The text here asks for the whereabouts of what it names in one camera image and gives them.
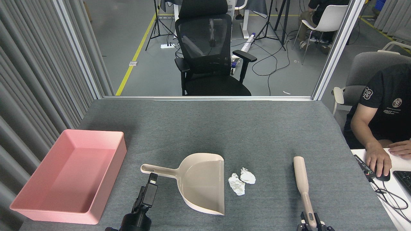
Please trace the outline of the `person's right hand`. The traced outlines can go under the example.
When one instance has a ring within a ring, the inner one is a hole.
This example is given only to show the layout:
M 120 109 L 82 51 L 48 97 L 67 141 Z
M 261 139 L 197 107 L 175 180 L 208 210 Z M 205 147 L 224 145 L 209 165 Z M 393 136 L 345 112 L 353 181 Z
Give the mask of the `person's right hand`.
M 392 168 L 389 154 L 381 146 L 366 148 L 365 163 L 378 177 L 388 176 Z

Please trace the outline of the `person's left hand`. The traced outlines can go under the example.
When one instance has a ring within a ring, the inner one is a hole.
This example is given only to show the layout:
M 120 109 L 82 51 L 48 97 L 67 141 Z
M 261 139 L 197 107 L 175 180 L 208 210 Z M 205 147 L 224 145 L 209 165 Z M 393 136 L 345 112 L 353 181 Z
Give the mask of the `person's left hand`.
M 394 156 L 399 156 L 402 159 L 411 158 L 411 141 L 400 141 L 388 145 L 389 153 Z

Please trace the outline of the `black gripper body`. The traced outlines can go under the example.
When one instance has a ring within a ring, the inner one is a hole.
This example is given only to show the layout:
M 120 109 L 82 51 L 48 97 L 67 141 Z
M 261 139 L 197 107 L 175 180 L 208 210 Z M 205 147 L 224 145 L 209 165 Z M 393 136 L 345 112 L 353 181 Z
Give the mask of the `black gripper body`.
M 152 221 L 146 215 L 146 211 L 141 210 L 136 213 L 126 214 L 120 226 L 121 231 L 149 231 Z

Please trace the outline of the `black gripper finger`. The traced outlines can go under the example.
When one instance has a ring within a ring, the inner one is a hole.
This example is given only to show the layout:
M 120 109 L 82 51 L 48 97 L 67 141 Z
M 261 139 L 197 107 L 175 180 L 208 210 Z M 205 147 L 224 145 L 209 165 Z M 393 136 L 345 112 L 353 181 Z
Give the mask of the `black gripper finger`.
M 306 217 L 305 212 L 301 213 L 301 223 L 297 226 L 297 231 L 310 231 L 309 219 Z
M 333 227 L 325 225 L 324 222 L 320 221 L 320 218 L 317 213 L 314 213 L 314 217 L 317 222 L 318 231 L 334 231 Z
M 145 196 L 145 186 L 141 186 L 138 197 L 136 198 L 135 203 L 133 204 L 132 213 L 137 213 L 141 209 L 144 196 Z
M 158 186 L 156 184 L 158 175 L 151 173 L 149 175 L 148 183 L 145 186 L 144 195 L 142 199 L 142 208 L 149 209 L 153 206 Z

